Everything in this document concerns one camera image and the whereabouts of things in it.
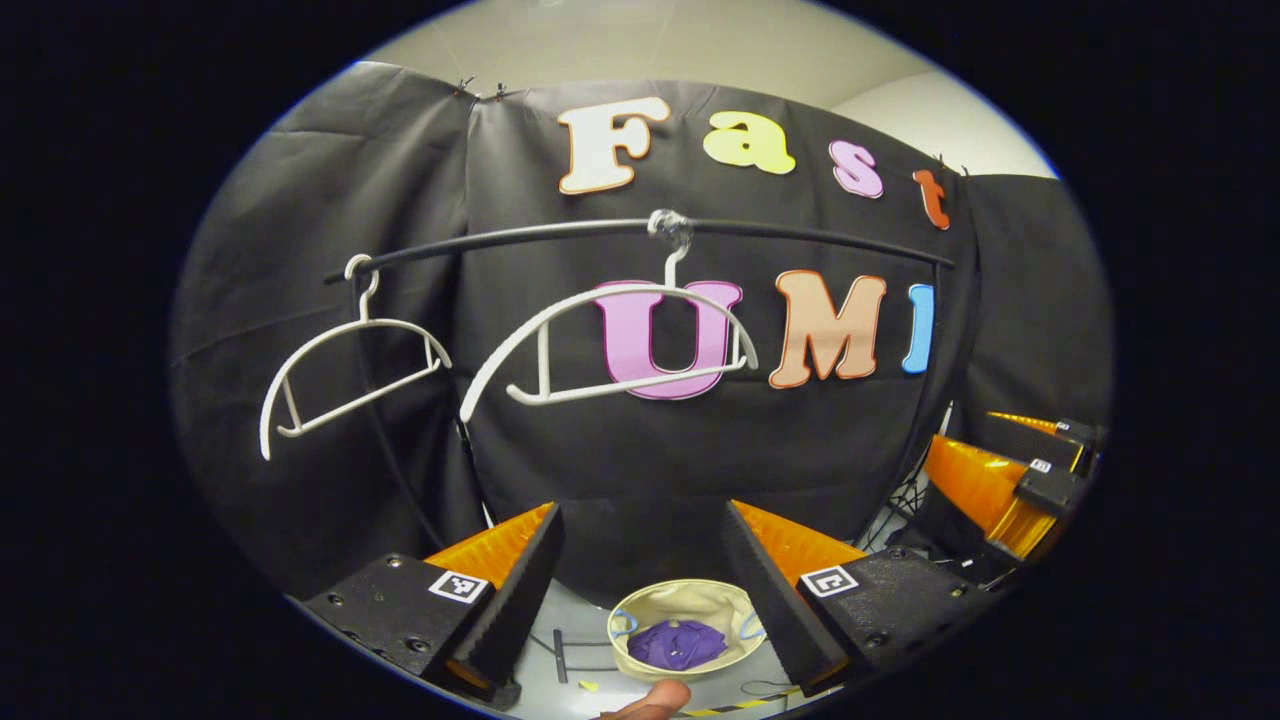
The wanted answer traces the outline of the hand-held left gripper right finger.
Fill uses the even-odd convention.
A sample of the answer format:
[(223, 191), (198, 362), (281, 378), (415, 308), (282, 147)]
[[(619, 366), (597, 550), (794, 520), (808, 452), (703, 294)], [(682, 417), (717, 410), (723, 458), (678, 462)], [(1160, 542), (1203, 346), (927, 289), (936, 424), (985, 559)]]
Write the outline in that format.
[(986, 610), (986, 592), (901, 546), (867, 553), (737, 500), (722, 539), (787, 678), (806, 696), (897, 671)]

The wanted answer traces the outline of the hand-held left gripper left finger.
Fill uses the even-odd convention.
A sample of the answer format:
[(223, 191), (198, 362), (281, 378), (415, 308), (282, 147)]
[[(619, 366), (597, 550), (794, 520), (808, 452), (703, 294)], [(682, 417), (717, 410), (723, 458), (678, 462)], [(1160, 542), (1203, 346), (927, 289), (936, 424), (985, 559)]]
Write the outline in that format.
[(303, 606), (338, 635), (442, 691), (516, 701), (516, 666), (564, 543), (548, 502), (428, 559), (387, 553)]

